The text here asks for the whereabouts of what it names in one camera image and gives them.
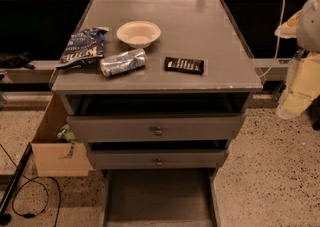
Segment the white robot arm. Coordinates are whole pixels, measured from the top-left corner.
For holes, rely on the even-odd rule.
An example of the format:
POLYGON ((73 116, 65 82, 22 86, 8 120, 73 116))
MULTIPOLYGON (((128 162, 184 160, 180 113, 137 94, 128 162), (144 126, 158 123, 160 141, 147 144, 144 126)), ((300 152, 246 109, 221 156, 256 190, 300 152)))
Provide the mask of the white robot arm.
POLYGON ((290 61, 286 88, 276 114, 281 119, 300 116, 320 96, 320 0, 308 0, 301 10, 275 31, 279 38, 295 38, 305 58, 290 61))

